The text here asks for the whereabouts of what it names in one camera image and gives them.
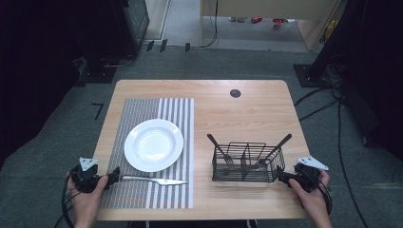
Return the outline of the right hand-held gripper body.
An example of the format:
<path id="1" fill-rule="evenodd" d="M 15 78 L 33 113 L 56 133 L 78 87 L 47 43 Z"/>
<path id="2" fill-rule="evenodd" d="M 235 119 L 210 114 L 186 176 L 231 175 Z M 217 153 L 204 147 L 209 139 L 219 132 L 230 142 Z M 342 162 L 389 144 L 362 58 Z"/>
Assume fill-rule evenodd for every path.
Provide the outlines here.
<path id="1" fill-rule="evenodd" d="M 310 192 L 317 188 L 319 171 L 327 171 L 329 167 L 312 156 L 296 158 L 295 172 L 301 187 Z"/>

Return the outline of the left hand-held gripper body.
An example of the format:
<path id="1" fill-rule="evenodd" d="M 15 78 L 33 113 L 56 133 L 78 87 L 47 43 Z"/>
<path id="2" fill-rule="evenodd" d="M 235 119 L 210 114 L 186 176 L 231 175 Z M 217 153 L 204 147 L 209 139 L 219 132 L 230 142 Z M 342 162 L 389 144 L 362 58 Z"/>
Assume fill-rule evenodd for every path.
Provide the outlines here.
<path id="1" fill-rule="evenodd" d="M 71 171 L 74 190 L 81 193 L 92 193 L 101 177 L 98 175 L 98 161 L 81 157 L 79 163 Z"/>

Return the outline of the black wire cutlery basket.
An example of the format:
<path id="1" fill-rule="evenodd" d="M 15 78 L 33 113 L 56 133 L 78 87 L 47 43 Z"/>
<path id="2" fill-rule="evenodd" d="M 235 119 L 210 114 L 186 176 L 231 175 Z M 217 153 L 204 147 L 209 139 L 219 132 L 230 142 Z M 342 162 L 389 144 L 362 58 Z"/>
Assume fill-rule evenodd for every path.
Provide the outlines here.
<path id="1" fill-rule="evenodd" d="M 230 142 L 220 146 L 232 158 L 234 168 L 227 166 L 222 154 L 215 147 L 212 159 L 213 181 L 274 182 L 278 178 L 277 166 L 285 169 L 282 148 L 267 162 L 258 164 L 259 159 L 266 157 L 274 146 L 263 142 Z"/>

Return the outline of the person's right hand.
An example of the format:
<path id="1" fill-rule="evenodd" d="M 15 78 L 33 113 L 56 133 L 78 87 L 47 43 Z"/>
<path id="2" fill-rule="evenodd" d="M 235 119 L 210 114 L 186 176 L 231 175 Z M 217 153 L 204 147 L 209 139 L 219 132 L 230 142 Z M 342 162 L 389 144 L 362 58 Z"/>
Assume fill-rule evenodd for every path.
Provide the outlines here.
<path id="1" fill-rule="evenodd" d="M 303 190 L 296 180 L 289 180 L 292 189 L 296 192 L 307 215 L 312 219 L 329 217 L 323 193 L 325 192 L 325 188 L 330 180 L 330 176 L 323 169 L 319 169 L 319 174 L 321 176 L 319 187 L 310 193 Z"/>

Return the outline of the person's left hand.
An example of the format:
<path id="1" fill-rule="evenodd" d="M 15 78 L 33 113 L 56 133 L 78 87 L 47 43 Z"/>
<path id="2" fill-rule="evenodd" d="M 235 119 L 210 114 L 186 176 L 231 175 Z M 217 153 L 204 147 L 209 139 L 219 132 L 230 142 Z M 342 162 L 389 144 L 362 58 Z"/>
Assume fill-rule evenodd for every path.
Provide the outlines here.
<path id="1" fill-rule="evenodd" d="M 72 204 L 75 214 L 75 224 L 76 222 L 94 222 L 95 224 L 100 209 L 101 195 L 107 181 L 107 175 L 101 176 L 96 189 L 92 193 L 86 194 L 74 190 L 72 181 L 68 180 L 67 190 L 74 196 Z"/>

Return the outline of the silver table knife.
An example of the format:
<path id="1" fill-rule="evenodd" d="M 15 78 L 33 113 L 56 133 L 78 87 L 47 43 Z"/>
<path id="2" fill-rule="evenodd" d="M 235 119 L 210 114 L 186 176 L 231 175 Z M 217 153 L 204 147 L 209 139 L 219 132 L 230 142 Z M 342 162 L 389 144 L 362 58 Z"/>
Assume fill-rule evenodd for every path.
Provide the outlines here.
<path id="1" fill-rule="evenodd" d="M 120 181 L 151 181 L 151 182 L 156 182 L 159 185 L 181 185 L 181 184 L 188 183 L 188 181 L 186 181 L 186 180 L 168 180 L 168 179 L 138 177 L 138 176 L 128 176 L 128 175 L 121 176 Z"/>

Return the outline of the white round plate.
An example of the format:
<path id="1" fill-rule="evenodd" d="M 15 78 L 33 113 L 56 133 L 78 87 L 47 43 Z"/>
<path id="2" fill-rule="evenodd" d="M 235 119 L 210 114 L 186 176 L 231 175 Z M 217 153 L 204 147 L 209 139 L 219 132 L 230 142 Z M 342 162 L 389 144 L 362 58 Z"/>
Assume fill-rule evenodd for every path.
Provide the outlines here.
<path id="1" fill-rule="evenodd" d="M 181 130 L 162 119 L 136 125 L 126 136 L 125 158 L 137 170 L 158 172 L 171 166 L 181 155 L 184 139 Z"/>

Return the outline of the striped woven placemat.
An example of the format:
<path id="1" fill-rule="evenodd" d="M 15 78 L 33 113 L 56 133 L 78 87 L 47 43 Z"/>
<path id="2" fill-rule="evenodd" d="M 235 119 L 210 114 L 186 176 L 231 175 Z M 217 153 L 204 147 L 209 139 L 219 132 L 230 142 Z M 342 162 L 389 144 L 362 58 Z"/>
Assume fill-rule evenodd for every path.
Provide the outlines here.
<path id="1" fill-rule="evenodd" d="M 125 158 L 128 133 L 138 124 L 162 119 L 175 124 L 184 144 L 179 158 L 158 172 L 143 172 Z M 104 193 L 102 206 L 113 209 L 188 209 L 193 206 L 194 173 L 194 100 L 192 98 L 140 98 L 124 103 L 117 135 L 108 163 L 108 171 L 120 167 L 121 175 L 188 181 L 181 185 L 159 185 L 151 181 L 121 181 Z"/>

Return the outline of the dark curtain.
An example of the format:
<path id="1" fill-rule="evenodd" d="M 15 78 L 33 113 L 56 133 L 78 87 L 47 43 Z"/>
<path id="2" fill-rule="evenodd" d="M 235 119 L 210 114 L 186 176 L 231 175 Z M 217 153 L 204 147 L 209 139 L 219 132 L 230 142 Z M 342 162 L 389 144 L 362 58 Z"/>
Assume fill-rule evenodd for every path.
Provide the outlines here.
<path id="1" fill-rule="evenodd" d="M 338 68 L 367 143 L 403 161 L 403 0 L 347 0 L 309 74 L 328 66 Z"/>
<path id="2" fill-rule="evenodd" d="M 112 0 L 0 0 L 0 169 L 35 138 L 79 79 L 72 61 L 97 57 L 90 33 Z"/>

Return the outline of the black cabinet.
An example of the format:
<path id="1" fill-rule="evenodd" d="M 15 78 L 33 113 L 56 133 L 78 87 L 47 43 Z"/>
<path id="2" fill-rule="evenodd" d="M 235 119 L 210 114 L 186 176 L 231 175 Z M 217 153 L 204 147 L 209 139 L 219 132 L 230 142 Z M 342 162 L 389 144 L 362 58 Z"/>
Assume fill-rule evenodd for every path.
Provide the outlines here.
<path id="1" fill-rule="evenodd" d="M 149 25 L 145 0 L 110 0 L 123 42 L 124 56 L 138 54 Z"/>

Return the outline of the black-handled spoon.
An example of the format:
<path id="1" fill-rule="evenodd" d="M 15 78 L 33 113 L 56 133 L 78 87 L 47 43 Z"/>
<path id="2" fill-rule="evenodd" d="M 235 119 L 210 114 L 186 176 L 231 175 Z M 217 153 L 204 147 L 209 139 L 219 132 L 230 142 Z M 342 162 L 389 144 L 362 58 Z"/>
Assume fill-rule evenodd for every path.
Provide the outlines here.
<path id="1" fill-rule="evenodd" d="M 267 162 L 268 159 L 269 159 L 272 155 L 274 155 L 278 150 L 280 150 L 283 145 L 285 145 L 290 139 L 292 139 L 292 137 L 293 137 L 293 136 L 292 136 L 291 133 L 287 134 L 287 135 L 273 148 L 273 150 L 272 150 L 266 157 L 264 157 L 263 159 L 259 159 L 258 164 L 263 164 L 263 163 Z"/>

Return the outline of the black-handled fork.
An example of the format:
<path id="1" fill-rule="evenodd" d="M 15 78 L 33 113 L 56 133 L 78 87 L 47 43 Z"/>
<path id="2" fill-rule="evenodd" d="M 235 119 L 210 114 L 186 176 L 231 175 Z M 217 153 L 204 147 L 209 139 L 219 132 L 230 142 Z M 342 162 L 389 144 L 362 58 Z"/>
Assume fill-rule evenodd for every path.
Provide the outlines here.
<path id="1" fill-rule="evenodd" d="M 219 150 L 219 152 L 222 154 L 222 157 L 224 158 L 224 161 L 226 162 L 227 166 L 228 166 L 230 169 L 233 169 L 233 168 L 234 168 L 234 163 L 233 163 L 232 158 L 231 158 L 228 154 L 226 154 L 226 153 L 223 152 L 223 150 L 221 149 L 221 146 L 218 144 L 218 142 L 216 141 L 216 139 L 214 138 L 214 136 L 213 136 L 212 134 L 207 134 L 207 138 L 210 140 L 210 142 L 211 142 L 212 144 L 215 145 L 215 147 L 216 147 L 216 148 Z"/>

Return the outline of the black stand base plate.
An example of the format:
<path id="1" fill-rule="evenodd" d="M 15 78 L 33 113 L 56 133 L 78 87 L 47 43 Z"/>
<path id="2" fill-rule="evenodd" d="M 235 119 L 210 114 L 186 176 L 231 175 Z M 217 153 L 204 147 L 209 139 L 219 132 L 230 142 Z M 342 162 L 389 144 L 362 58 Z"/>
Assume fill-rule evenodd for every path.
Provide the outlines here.
<path id="1" fill-rule="evenodd" d="M 100 72 L 92 72 L 89 66 L 86 66 L 79 79 L 79 83 L 90 84 L 110 84 L 116 72 L 115 67 L 105 67 Z"/>
<path id="2" fill-rule="evenodd" d="M 310 73 L 310 65 L 294 65 L 299 84 L 301 87 L 327 87 L 326 83 Z"/>

